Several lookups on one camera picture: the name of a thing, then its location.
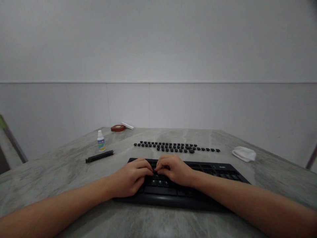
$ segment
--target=left hand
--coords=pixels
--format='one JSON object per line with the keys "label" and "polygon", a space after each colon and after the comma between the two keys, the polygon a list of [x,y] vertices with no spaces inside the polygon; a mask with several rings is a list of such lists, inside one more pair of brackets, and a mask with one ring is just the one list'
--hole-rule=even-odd
{"label": "left hand", "polygon": [[145,175],[153,176],[152,167],[145,158],[138,158],[127,163],[108,177],[112,197],[134,195],[144,183]]}

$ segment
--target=keycap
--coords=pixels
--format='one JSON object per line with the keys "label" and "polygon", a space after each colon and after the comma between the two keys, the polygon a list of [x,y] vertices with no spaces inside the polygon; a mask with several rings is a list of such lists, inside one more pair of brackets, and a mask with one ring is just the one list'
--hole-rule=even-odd
{"label": "keycap", "polygon": [[162,188],[162,187],[145,187],[144,193],[162,194],[176,196],[176,189],[173,188]]}
{"label": "keycap", "polygon": [[177,195],[180,196],[180,197],[185,197],[186,196],[186,194],[183,191],[178,191],[178,190],[177,190]]}

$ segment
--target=black keyboard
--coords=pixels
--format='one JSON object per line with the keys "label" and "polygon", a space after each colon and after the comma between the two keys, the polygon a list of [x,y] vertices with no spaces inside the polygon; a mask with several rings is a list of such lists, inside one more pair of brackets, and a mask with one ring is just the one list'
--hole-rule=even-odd
{"label": "black keyboard", "polygon": [[[136,160],[136,158],[130,158],[128,163],[133,160]],[[154,170],[158,160],[147,159],[147,161]],[[184,162],[194,170],[202,171],[224,179],[249,183],[248,180],[246,180],[231,164]],[[135,195],[126,198],[116,198],[115,200],[127,203],[169,206],[214,212],[231,212],[207,195],[193,188],[180,186],[172,182],[168,177],[158,175],[156,171],[154,171],[154,176],[145,177],[144,184]]]}

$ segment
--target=small white bottle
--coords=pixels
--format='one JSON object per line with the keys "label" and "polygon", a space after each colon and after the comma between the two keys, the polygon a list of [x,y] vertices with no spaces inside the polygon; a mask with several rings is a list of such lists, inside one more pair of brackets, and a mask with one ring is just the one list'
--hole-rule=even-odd
{"label": "small white bottle", "polygon": [[98,141],[98,149],[99,149],[99,151],[100,152],[104,151],[106,149],[106,147],[105,147],[105,138],[103,137],[101,131],[98,131],[97,141]]}

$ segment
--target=table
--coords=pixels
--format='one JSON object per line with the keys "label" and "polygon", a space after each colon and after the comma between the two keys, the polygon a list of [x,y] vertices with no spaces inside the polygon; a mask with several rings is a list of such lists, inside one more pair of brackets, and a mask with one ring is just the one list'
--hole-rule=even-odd
{"label": "table", "polygon": [[[97,130],[55,151],[0,175],[0,216],[19,208],[108,176],[130,157],[159,159],[166,152],[135,147],[146,141],[198,144],[220,153],[178,153],[182,160],[232,164],[250,183],[282,194],[317,210],[317,174],[247,143],[221,130],[146,129],[111,132],[102,128],[106,150],[113,156],[85,163],[98,154]],[[236,146],[257,153],[245,163],[232,155]],[[235,214],[105,202],[76,220],[58,237],[266,237]]]}

